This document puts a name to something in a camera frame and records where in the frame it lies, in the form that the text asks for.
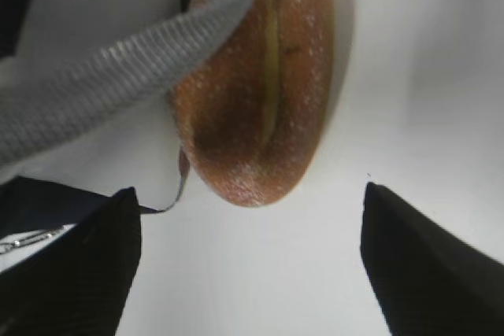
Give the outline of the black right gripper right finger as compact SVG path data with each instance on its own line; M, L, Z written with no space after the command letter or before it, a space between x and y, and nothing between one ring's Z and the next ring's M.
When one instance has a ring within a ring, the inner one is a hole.
M392 335L501 335L503 265L367 183L361 260Z

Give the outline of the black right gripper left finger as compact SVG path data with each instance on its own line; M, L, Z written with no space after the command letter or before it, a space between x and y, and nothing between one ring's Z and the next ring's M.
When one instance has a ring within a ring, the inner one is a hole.
M120 190L1 273L3 335L114 335L142 253L139 203Z

